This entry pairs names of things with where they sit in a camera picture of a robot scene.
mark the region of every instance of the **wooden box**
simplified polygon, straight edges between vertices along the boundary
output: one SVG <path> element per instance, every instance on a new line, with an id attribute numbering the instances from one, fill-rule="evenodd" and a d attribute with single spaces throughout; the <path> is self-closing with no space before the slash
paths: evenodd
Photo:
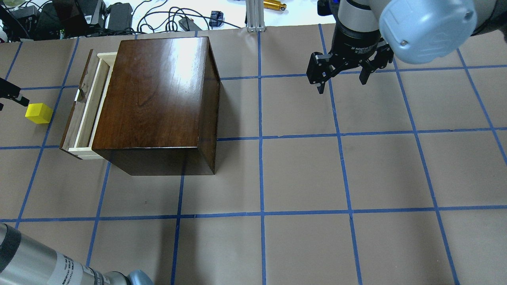
<path id="1" fill-rule="evenodd" d="M 91 52 L 60 148 L 130 175 L 214 174 L 219 90 L 206 37 Z"/>

